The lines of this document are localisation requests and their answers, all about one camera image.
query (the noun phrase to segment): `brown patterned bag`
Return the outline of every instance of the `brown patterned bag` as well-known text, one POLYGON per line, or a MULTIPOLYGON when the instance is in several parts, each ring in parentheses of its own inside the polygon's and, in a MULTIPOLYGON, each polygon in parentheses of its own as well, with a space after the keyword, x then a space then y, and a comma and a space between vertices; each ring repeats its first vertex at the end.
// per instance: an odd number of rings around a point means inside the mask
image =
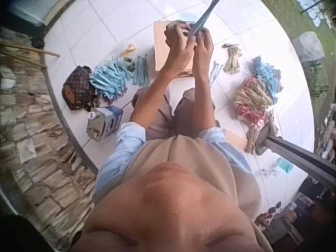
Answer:
POLYGON ((62 96, 71 110, 86 109, 91 111, 98 99, 94 86, 90 83, 91 69, 77 66, 63 84, 62 96))

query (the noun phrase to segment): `small box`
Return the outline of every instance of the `small box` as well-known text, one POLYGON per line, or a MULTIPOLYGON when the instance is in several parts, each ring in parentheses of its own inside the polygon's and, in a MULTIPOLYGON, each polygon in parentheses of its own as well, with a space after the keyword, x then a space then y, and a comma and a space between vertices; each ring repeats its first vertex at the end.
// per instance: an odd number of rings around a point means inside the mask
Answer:
POLYGON ((95 108, 89 112, 86 133, 97 142, 119 129, 123 110, 116 106, 95 108))
MULTIPOLYGON (((164 31, 166 30, 166 25, 171 23, 171 21, 165 22, 154 22, 154 51, 155 51, 155 71, 160 71, 164 66, 170 48, 166 44, 166 36, 164 31)), ((186 66, 183 72, 181 72, 178 77, 190 77, 193 76, 193 58, 191 58, 189 64, 186 66)))

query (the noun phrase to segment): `wooden stick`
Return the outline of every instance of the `wooden stick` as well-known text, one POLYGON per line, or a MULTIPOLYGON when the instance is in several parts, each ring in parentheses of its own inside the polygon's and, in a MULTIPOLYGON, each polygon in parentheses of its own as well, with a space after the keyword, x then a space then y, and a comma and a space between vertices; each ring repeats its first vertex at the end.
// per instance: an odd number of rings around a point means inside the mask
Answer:
POLYGON ((56 57, 60 56, 60 54, 56 54, 56 53, 53 53, 51 51, 44 51, 42 49, 36 49, 34 47, 19 46, 19 45, 14 45, 14 44, 10 44, 10 43, 0 43, 0 46, 8 46, 8 47, 19 48, 19 49, 28 50, 28 51, 36 51, 38 53, 49 54, 49 55, 53 55, 53 56, 56 56, 56 57))
POLYGON ((1 51, 0 54, 7 55, 7 56, 13 57, 13 58, 15 58, 15 59, 22 60, 22 61, 24 61, 24 62, 30 63, 30 64, 35 65, 35 66, 38 66, 38 67, 47 68, 45 65, 42 65, 42 64, 33 62, 33 61, 31 61, 31 60, 29 60, 29 59, 26 59, 26 58, 24 58, 24 57, 21 57, 21 56, 17 56, 17 55, 14 55, 14 54, 10 54, 10 53, 5 52, 5 51, 1 51))

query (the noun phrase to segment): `light blue shirt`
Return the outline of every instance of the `light blue shirt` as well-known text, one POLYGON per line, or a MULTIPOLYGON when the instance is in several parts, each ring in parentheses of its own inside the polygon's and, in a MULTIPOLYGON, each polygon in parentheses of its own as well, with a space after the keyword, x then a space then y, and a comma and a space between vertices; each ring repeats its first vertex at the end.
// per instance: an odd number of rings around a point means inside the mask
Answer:
MULTIPOLYGON (((248 173, 251 172, 244 154, 225 141, 224 134, 220 128, 203 130, 198 137, 222 152, 233 169, 237 168, 243 169, 248 173)), ((121 125, 117 133, 115 150, 99 170, 96 180, 96 194, 111 183, 118 186, 118 181, 121 181, 130 162, 145 142, 146 133, 144 127, 135 122, 126 122, 121 125)))

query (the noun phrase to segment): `woven strands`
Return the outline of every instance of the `woven strands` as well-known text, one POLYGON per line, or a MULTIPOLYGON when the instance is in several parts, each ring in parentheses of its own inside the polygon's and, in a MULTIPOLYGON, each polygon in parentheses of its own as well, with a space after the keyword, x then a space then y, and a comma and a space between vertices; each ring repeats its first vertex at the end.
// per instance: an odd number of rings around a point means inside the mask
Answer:
POLYGON ((135 61, 134 82, 133 85, 145 87, 149 84, 147 55, 144 58, 138 56, 135 61))
POLYGON ((272 99, 272 103, 276 104, 278 101, 277 93, 282 90, 280 84, 281 71, 274 69, 273 66, 267 63, 263 63, 260 56, 253 60, 253 64, 256 69, 257 78, 265 83, 267 93, 272 99))
POLYGON ((264 123, 270 124, 272 134, 278 133, 269 107, 277 102, 276 94, 282 90, 279 70, 262 63, 260 56, 254 59, 254 64, 258 78, 246 78, 237 90, 235 99, 238 119, 249 125, 247 153, 254 153, 255 142, 264 123))
POLYGON ((112 58, 105 65, 96 66, 90 75, 91 84, 109 103, 126 92, 126 81, 131 78, 132 74, 119 58, 112 58))
POLYGON ((242 55, 241 50, 237 46, 232 45, 227 46, 227 51, 229 53, 229 59, 225 64, 224 72, 226 72, 229 75, 234 75, 240 72, 238 57, 242 55))
POLYGON ((210 87, 212 87, 212 84, 217 79, 221 69, 223 68, 223 65, 218 64, 216 61, 214 61, 214 66, 212 67, 210 76, 209 76, 209 84, 210 87))
POLYGON ((127 91, 126 83, 128 81, 133 81, 134 85, 141 87, 148 85, 147 72, 147 55, 145 58, 138 56, 131 62, 114 57, 104 64, 96 66, 90 75, 90 82, 97 89, 99 95, 112 103, 127 91))

